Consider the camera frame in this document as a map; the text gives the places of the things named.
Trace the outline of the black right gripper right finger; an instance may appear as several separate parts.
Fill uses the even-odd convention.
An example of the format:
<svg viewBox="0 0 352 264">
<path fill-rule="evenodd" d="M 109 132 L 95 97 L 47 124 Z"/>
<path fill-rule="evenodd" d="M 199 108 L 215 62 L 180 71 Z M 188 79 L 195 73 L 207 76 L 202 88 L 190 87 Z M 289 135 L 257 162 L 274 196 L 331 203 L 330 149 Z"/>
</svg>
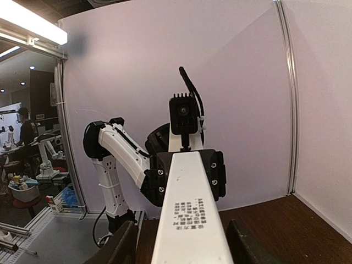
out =
<svg viewBox="0 0 352 264">
<path fill-rule="evenodd" d="M 226 230 L 226 238 L 234 263 L 280 263 L 272 256 L 241 222 L 232 219 Z"/>
</svg>

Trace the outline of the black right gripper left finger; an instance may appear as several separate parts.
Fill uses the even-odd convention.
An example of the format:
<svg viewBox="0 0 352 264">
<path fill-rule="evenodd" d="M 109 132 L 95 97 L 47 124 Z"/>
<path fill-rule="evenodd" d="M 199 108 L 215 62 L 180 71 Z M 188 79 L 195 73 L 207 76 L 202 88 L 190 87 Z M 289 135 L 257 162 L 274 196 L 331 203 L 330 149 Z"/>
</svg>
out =
<svg viewBox="0 0 352 264">
<path fill-rule="evenodd" d="M 137 225 L 126 221 L 84 264 L 136 263 Z"/>
</svg>

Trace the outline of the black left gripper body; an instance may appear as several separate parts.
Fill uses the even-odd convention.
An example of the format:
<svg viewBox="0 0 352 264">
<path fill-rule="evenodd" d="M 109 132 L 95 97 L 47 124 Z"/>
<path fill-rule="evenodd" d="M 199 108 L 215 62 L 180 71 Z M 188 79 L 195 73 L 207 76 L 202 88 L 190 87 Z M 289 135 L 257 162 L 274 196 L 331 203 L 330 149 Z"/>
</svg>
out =
<svg viewBox="0 0 352 264">
<path fill-rule="evenodd" d="M 200 150 L 200 157 L 215 201 L 226 195 L 226 166 L 223 152 L 214 149 Z M 162 207 L 164 191 L 169 178 L 172 158 L 175 152 L 159 152 L 150 158 L 150 168 L 145 170 L 141 193 L 157 207 Z"/>
</svg>

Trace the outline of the white remote control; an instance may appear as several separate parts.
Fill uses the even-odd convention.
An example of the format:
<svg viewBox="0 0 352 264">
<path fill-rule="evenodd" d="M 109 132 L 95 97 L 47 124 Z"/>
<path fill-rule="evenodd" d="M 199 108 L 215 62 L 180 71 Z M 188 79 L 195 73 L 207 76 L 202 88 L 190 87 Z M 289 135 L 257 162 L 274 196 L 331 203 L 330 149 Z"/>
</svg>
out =
<svg viewBox="0 0 352 264">
<path fill-rule="evenodd" d="M 152 263 L 233 263 L 199 151 L 171 162 Z"/>
</svg>

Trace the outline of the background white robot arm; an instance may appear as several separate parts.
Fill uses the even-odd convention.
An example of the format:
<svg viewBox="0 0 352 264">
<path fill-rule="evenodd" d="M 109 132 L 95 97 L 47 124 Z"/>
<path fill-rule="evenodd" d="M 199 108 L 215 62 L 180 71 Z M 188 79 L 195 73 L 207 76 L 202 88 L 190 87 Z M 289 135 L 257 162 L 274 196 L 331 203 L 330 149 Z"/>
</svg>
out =
<svg viewBox="0 0 352 264">
<path fill-rule="evenodd" d="M 64 160 L 65 154 L 63 151 L 56 151 L 52 145 L 54 143 L 61 143 L 61 135 L 55 135 L 54 133 L 44 133 L 39 135 L 31 143 L 31 146 L 38 146 L 41 161 L 39 174 L 36 176 L 36 180 L 52 180 L 57 176 L 60 171 L 54 169 L 51 160 Z"/>
</svg>

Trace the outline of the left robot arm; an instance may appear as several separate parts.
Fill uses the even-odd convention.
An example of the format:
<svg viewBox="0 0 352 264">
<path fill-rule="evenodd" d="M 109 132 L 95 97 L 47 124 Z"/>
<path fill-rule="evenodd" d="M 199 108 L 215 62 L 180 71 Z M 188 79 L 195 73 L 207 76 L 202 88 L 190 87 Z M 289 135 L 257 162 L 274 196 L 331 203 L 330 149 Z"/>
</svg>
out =
<svg viewBox="0 0 352 264">
<path fill-rule="evenodd" d="M 84 132 L 83 147 L 96 169 L 108 219 L 108 230 L 115 233 L 126 221 L 135 222 L 121 187 L 117 165 L 129 173 L 144 197 L 154 206 L 162 207 L 175 153 L 198 151 L 207 180 L 216 201 L 226 194 L 226 169 L 223 153 L 204 149 L 202 118 L 192 128 L 175 128 L 167 123 L 154 130 L 145 147 L 136 143 L 124 129 L 122 117 L 108 122 L 90 123 Z"/>
</svg>

